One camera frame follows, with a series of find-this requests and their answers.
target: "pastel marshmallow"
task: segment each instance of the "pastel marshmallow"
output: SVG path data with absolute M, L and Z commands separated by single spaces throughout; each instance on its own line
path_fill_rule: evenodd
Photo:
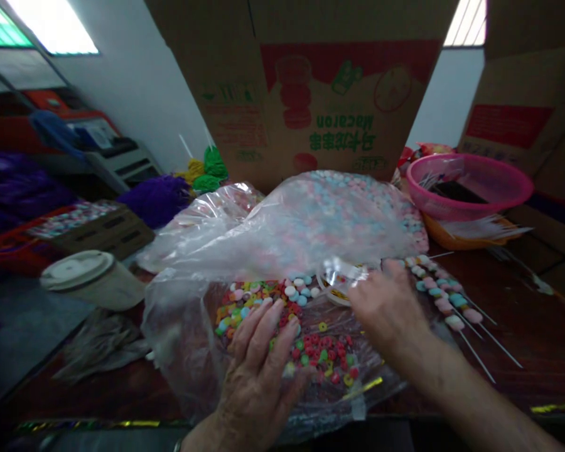
M 465 327 L 465 324 L 462 320 L 456 315 L 448 316 L 444 319 L 446 324 L 452 328 L 454 331 L 460 331 Z
M 437 308 L 440 311 L 451 311 L 452 310 L 452 305 L 445 298 L 438 298 L 434 303 L 435 303 L 435 306 L 437 306 Z
M 477 324 L 483 321 L 483 316 L 479 312 L 471 308 L 465 309 L 463 311 L 463 316 L 465 316 L 465 318 L 471 323 Z
M 452 294 L 450 295 L 450 303 L 452 303 L 452 305 L 455 308 L 460 308 L 461 306 L 466 305 L 466 300 L 464 299 L 464 297 L 462 296 L 458 296 L 458 297 L 453 297 L 453 295 L 459 295 L 459 294 Z

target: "red printed label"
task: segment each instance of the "red printed label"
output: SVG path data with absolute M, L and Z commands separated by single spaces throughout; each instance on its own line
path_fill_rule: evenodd
M 466 135 L 529 149 L 553 111 L 549 107 L 476 105 Z
M 215 122 L 213 138 L 221 145 L 263 148 L 268 145 L 266 126 L 257 105 L 206 105 Z

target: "wrist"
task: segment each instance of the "wrist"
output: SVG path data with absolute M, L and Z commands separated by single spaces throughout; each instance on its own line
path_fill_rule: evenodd
M 408 337 L 389 347 L 384 358 L 404 378 L 412 380 L 429 372 L 443 346 L 443 341 L 429 329 L 412 331 Z

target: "finger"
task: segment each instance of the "finger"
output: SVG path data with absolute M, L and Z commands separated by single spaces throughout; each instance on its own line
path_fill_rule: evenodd
M 273 421 L 274 425 L 278 427 L 277 429 L 275 428 L 275 430 L 280 430 L 284 427 L 291 411 L 295 408 L 301 396 L 306 392 L 311 376 L 314 373 L 312 369 L 313 368 L 300 369 L 295 375 L 295 379 L 288 391 L 281 397 L 274 411 Z
M 273 390 L 278 390 L 280 387 L 284 366 L 289 360 L 289 350 L 297 336 L 298 326 L 299 320 L 297 317 L 294 317 L 276 338 L 276 342 L 270 353 L 268 353 L 264 367 L 260 372 L 260 378 L 265 387 L 272 388 Z
M 270 306 L 272 306 L 272 301 L 267 300 L 262 303 L 258 308 L 254 308 L 249 312 L 249 315 L 245 317 L 245 320 L 241 322 L 239 329 L 235 333 L 232 339 L 232 354 L 237 363 L 242 363 L 247 354 L 247 347 L 249 346 L 249 340 L 253 336 L 260 320 L 266 315 Z
M 387 259 L 385 261 L 385 267 L 389 271 L 391 278 L 393 278 L 396 282 L 405 286 L 409 285 L 408 272 L 404 267 L 402 267 L 399 261 Z
M 256 330 L 249 340 L 245 365 L 249 370 L 258 373 L 266 359 L 266 353 L 270 347 L 270 339 L 274 336 L 274 330 L 281 318 L 284 302 L 279 298 L 274 306 L 268 310 L 257 324 Z

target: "plastic crate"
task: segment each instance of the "plastic crate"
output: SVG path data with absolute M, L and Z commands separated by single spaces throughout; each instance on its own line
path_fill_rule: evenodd
M 46 219 L 71 212 L 75 206 L 65 206 L 42 215 L 15 229 L 0 234 L 0 268 L 22 276 L 38 277 L 53 262 L 65 257 L 54 246 L 25 234 Z

